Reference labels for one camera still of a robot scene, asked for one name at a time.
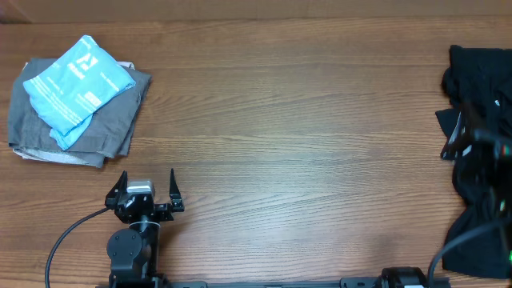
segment black fabric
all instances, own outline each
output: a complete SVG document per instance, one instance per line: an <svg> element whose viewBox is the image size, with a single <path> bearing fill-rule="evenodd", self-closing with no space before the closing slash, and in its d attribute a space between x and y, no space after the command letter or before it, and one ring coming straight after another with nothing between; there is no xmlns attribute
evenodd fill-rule
<svg viewBox="0 0 512 288"><path fill-rule="evenodd" d="M446 70L442 87L454 108L472 102L485 120L487 128L512 137L512 50L450 48L451 66ZM436 112L443 133L449 137L458 119L457 109ZM496 175L483 167L491 161L484 157L485 148L472 146L471 152L455 161L453 184L467 205L455 221L446 242L475 228L493 217L490 187ZM499 231L489 232L461 244L445 254L446 270L485 278L510 278L510 261Z"/></svg>

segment black mount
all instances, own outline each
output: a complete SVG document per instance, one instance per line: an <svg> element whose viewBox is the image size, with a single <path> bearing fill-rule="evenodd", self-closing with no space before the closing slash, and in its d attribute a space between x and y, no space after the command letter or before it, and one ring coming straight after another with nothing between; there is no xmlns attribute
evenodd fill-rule
<svg viewBox="0 0 512 288"><path fill-rule="evenodd" d="M168 282L165 288L404 288L426 287L417 267L385 268L378 277L349 277L339 281L206 283ZM436 278L433 288L451 288L448 278Z"/></svg>
<svg viewBox="0 0 512 288"><path fill-rule="evenodd" d="M128 181L123 171L105 197L105 206L129 227L110 237L106 252L110 263L109 288L163 288L168 280L157 273L160 222L173 221L183 212L182 196L170 171L170 203L155 204L151 180Z"/></svg>

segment gray cloth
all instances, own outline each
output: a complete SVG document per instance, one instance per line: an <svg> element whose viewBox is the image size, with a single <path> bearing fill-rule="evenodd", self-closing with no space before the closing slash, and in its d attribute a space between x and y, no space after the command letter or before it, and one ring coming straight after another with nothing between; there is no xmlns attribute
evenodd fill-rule
<svg viewBox="0 0 512 288"><path fill-rule="evenodd" d="M25 80L40 74L54 61L55 59L32 59L14 82L7 121L9 146L17 154L23 154L24 158L41 158L98 168L102 167L104 157L128 155L135 119L140 104L146 97L151 76L126 68L136 81L136 86L111 99L96 111L82 136L63 152L50 137L51 128L32 108L29 95L22 85ZM48 159L48 153L54 154L51 160Z"/></svg>

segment wooden table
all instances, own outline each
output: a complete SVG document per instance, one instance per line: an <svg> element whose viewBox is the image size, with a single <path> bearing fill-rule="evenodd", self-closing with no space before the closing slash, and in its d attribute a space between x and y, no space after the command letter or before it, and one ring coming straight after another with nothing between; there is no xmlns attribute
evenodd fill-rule
<svg viewBox="0 0 512 288"><path fill-rule="evenodd" d="M84 34L154 76L130 155L101 170L20 159L6 143L14 79ZM163 225L159 268L175 281L426 270L464 209L434 116L449 107L450 44L510 48L512 18L0 26L0 287L42 287L58 236L102 208L123 170L165 201L171 167L186 212ZM108 213L71 233L52 287L105 283L123 227Z"/></svg>

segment white tag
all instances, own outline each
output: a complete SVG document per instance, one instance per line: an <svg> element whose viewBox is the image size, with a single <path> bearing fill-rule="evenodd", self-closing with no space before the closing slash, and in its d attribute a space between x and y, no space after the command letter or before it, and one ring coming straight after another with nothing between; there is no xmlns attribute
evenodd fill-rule
<svg viewBox="0 0 512 288"><path fill-rule="evenodd" d="M94 105L94 107L98 107L102 104L102 102L94 95L92 92L87 92L85 95L83 95L87 100L89 100L90 104Z"/></svg>
<svg viewBox="0 0 512 288"><path fill-rule="evenodd" d="M469 152L471 152L471 145L469 145L467 148L464 149L464 151L462 152L462 156L466 156L466 154L468 154Z"/></svg>
<svg viewBox="0 0 512 288"><path fill-rule="evenodd" d="M452 134L450 136L450 140L448 141L448 144L453 143L455 141L456 137L458 136L458 131L460 130L460 126L462 125L461 115L462 115L462 113L458 114L457 125L455 126L454 132L452 132Z"/></svg>

